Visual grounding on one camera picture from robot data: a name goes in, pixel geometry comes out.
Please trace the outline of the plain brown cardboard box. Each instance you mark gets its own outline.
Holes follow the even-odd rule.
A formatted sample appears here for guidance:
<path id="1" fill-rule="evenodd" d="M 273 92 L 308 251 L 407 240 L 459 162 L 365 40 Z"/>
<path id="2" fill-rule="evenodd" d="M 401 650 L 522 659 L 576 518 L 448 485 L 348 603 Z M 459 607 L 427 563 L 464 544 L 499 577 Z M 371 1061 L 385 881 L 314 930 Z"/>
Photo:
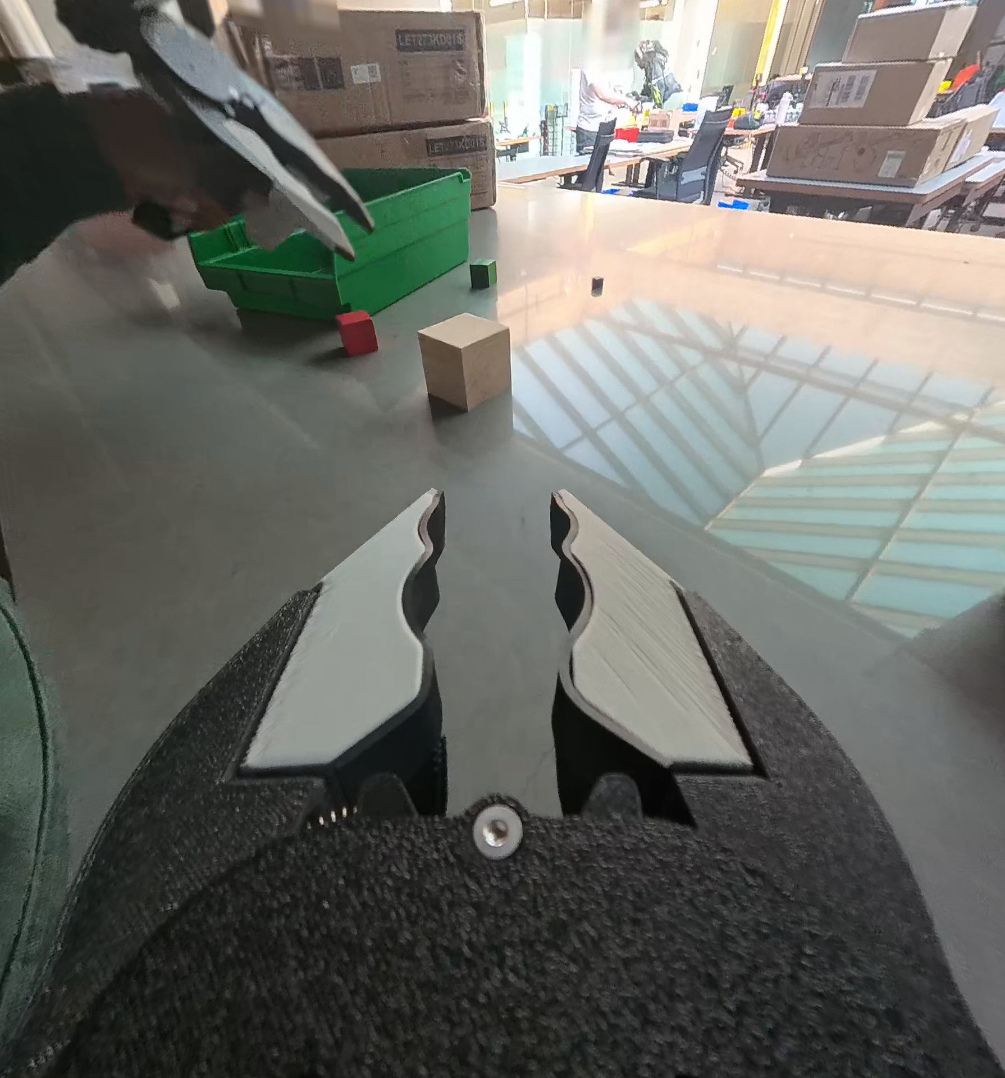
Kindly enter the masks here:
<path id="1" fill-rule="evenodd" d="M 487 118 L 322 138 L 318 146 L 340 169 L 464 169 L 470 176 L 471 210 L 496 204 L 495 135 Z"/>

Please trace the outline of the scribbled cardboard box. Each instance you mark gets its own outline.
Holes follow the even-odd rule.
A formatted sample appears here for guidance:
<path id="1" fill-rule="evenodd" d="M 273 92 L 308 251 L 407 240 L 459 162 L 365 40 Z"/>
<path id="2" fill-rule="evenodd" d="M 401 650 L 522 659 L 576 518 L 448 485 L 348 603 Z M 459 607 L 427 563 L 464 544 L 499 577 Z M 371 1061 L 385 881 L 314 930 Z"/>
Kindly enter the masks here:
<path id="1" fill-rule="evenodd" d="M 980 153 L 997 116 L 999 109 L 978 103 L 907 126 L 783 126 L 766 174 L 914 188 Z"/>

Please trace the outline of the labelled cardboard box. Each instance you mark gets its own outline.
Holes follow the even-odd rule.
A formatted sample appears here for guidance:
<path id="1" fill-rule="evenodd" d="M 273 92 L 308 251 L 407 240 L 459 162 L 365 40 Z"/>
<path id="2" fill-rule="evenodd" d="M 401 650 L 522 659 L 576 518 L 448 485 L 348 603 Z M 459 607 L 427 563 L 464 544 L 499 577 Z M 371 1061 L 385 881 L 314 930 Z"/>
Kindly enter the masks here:
<path id="1" fill-rule="evenodd" d="M 823 63 L 813 71 L 798 124 L 905 127 L 920 122 L 951 63 Z"/>

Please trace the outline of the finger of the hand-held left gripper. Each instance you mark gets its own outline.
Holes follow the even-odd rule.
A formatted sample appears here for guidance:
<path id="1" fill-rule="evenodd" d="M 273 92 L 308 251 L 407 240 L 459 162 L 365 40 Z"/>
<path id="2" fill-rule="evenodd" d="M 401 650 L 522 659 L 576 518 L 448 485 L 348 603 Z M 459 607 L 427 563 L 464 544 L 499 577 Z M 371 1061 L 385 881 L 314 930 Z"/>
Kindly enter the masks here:
<path id="1" fill-rule="evenodd" d="M 375 231 L 371 212 L 343 172 L 283 103 L 253 80 L 240 80 L 237 125 L 247 133 L 278 194 L 309 233 L 345 233 L 340 213 L 368 234 Z"/>
<path id="2" fill-rule="evenodd" d="M 330 208 L 331 203 L 340 204 L 352 215 L 358 213 L 358 194 L 349 185 L 330 195 L 298 182 L 293 186 L 273 183 L 267 192 L 259 185 L 248 185 L 245 189 L 248 239 L 257 247 L 275 250 L 295 233 L 304 232 L 342 259 L 353 262 L 355 249 Z"/>

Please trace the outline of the large plain wooden cube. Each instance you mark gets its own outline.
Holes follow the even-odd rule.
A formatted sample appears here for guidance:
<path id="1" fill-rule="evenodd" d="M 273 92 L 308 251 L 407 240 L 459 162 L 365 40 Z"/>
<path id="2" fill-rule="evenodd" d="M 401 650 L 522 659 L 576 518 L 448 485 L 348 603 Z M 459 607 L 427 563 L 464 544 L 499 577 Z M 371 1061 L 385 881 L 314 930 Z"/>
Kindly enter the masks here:
<path id="1" fill-rule="evenodd" d="M 463 313 L 417 332 L 429 397 L 462 412 L 511 392 L 507 326 Z"/>

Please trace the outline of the black office chair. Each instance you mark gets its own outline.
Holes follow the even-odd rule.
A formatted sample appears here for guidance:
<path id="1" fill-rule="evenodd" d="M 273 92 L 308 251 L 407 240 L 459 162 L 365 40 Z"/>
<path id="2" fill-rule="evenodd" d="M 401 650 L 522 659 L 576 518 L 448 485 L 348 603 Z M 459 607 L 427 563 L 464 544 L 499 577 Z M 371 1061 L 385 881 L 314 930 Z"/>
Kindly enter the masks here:
<path id="1" fill-rule="evenodd" d="M 632 196 L 710 206 L 732 112 L 728 107 L 706 113 L 689 150 L 661 162 L 651 182 Z"/>
<path id="2" fill-rule="evenodd" d="M 604 171 L 606 168 L 608 153 L 615 138 L 616 120 L 601 123 L 591 146 L 589 161 L 582 174 L 579 190 L 582 192 L 598 193 L 603 189 Z"/>

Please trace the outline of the person's left forearm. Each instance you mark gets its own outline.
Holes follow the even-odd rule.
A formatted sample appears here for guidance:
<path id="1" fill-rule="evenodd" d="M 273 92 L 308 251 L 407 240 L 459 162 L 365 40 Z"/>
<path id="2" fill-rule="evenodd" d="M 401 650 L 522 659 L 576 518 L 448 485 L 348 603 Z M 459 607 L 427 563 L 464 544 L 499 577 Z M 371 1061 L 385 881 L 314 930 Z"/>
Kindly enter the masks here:
<path id="1" fill-rule="evenodd" d="M 0 93 L 0 287 L 72 224 L 130 207 L 83 95 Z"/>

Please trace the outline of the person's left hand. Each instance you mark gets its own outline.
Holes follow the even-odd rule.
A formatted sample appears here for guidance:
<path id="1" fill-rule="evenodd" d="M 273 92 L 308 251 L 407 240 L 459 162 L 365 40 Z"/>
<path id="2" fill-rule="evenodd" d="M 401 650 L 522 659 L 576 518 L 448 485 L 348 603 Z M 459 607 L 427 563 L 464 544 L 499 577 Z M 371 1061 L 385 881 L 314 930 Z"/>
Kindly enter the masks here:
<path id="1" fill-rule="evenodd" d="M 102 85 L 71 100 L 144 233 L 174 240 L 267 207 L 266 179 L 142 89 Z"/>

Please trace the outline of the green plastic bin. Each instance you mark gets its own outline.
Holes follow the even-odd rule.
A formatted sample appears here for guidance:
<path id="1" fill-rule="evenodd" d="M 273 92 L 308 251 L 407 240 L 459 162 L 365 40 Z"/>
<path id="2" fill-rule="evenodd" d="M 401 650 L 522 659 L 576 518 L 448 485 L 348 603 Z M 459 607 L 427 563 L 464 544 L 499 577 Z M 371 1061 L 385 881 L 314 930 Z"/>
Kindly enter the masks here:
<path id="1" fill-rule="evenodd" d="M 188 236 L 202 282 L 242 312 L 331 321 L 357 310 L 375 315 L 466 262 L 467 169 L 353 169 L 348 179 L 375 225 L 367 232 L 345 212 L 336 215 L 353 261 L 303 229 L 262 248 L 236 218 Z"/>

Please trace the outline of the wooden-top work table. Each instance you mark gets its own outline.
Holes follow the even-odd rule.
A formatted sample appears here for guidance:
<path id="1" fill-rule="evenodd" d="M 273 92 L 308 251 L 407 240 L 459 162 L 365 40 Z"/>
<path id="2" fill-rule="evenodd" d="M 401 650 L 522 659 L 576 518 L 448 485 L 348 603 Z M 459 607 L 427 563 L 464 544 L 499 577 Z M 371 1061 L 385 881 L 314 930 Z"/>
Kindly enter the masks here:
<path id="1" fill-rule="evenodd" d="M 1005 195 L 1005 151 L 985 149 L 912 188 L 771 178 L 759 170 L 739 175 L 736 189 L 771 213 L 953 233 L 977 229 L 994 198 Z"/>

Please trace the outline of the person's green shirt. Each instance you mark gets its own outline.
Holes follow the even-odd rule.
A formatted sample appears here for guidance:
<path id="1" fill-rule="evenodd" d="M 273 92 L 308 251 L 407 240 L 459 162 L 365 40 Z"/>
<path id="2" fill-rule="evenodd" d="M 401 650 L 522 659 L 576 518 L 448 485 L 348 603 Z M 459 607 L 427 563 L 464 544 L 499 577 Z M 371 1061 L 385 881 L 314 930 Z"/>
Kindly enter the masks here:
<path id="1" fill-rule="evenodd" d="M 0 1062 L 49 966 L 68 885 L 61 721 L 0 578 Z"/>

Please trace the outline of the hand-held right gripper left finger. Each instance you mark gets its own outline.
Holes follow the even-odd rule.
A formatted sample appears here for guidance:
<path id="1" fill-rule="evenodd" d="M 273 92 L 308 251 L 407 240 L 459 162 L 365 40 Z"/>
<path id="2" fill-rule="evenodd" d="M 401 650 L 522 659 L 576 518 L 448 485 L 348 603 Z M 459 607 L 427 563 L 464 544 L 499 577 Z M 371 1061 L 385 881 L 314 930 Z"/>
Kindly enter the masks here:
<path id="1" fill-rule="evenodd" d="M 322 778 L 339 810 L 378 774 L 419 815 L 448 808 L 442 704 L 426 628 L 440 599 L 445 499 L 424 492 L 342 559 L 313 592 L 240 777 Z"/>

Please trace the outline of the unmarked cardboard box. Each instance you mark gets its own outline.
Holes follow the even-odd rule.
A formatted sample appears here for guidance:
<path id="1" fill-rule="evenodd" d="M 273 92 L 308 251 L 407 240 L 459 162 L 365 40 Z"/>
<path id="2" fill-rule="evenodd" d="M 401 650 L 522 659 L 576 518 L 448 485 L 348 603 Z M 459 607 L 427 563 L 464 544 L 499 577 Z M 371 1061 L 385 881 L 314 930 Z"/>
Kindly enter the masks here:
<path id="1" fill-rule="evenodd" d="M 953 60 L 978 6 L 941 2 L 886 6 L 855 20 L 841 63 Z"/>

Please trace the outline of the large printed cardboard box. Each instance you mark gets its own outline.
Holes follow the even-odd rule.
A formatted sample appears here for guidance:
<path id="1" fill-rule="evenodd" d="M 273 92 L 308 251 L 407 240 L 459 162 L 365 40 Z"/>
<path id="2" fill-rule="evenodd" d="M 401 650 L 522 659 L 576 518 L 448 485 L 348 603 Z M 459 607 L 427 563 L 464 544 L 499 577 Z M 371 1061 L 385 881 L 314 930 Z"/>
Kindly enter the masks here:
<path id="1" fill-rule="evenodd" d="M 479 12 L 340 11 L 318 34 L 281 33 L 261 17 L 232 26 L 249 72 L 316 137 L 462 123 L 486 111 Z"/>

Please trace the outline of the grey office desk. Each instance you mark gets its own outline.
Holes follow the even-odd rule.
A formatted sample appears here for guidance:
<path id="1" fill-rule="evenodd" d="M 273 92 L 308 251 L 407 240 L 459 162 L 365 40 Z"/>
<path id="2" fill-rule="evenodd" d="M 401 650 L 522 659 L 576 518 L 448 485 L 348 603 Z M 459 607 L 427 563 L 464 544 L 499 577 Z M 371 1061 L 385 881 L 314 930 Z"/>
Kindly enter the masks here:
<path id="1" fill-rule="evenodd" d="M 622 183 L 635 185 L 639 182 L 645 163 L 666 161 L 685 154 L 694 139 L 683 138 L 666 143 L 637 142 L 627 143 L 614 141 L 605 158 L 605 175 L 622 172 Z M 555 180 L 584 172 L 591 163 L 592 155 L 520 155 L 513 161 L 507 158 L 496 165 L 496 183 L 525 184 L 545 180 Z"/>

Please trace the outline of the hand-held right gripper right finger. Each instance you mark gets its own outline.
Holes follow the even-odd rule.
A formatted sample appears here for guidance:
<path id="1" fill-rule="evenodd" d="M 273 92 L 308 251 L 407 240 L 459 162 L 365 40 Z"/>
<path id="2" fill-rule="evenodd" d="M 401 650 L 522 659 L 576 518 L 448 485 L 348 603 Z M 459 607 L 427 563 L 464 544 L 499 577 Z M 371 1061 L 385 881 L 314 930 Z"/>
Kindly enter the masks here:
<path id="1" fill-rule="evenodd" d="M 690 825 L 683 777 L 756 777 L 756 754 L 684 590 L 572 492 L 550 502 L 566 628 L 551 711 L 562 813 L 617 787 L 639 815 Z"/>

